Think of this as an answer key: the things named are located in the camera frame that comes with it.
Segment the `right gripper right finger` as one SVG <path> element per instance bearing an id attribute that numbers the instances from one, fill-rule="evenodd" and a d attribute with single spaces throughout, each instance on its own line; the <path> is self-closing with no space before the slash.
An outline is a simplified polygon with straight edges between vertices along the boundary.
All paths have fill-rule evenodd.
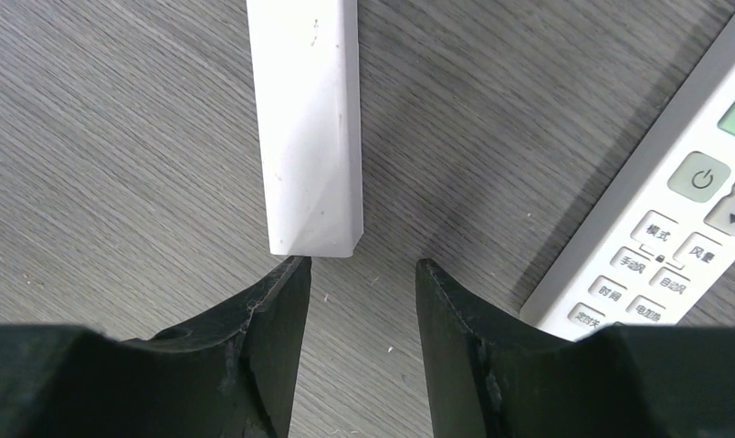
<path id="1" fill-rule="evenodd" d="M 431 259 L 416 313 L 437 437 L 735 437 L 735 328 L 535 329 Z"/>

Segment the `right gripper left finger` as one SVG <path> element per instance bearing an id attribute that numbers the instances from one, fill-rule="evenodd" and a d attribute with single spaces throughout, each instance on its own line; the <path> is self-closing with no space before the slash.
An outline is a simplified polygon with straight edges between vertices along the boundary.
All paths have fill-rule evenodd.
<path id="1" fill-rule="evenodd" d="M 0 324 L 0 437 L 285 437 L 311 261 L 150 339 Z"/>

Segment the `white air conditioner remote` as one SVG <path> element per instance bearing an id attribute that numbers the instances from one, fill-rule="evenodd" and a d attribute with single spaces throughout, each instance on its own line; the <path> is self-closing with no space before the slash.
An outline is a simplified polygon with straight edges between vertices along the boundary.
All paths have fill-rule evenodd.
<path id="1" fill-rule="evenodd" d="M 735 261 L 735 13 L 520 310 L 577 340 L 674 325 Z"/>

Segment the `slim white remote control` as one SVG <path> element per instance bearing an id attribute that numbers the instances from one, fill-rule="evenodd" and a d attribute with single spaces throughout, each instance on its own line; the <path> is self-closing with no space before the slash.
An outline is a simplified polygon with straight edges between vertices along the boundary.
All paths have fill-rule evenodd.
<path id="1" fill-rule="evenodd" d="M 349 257 L 363 233 L 353 1 L 247 3 L 269 250 Z"/>

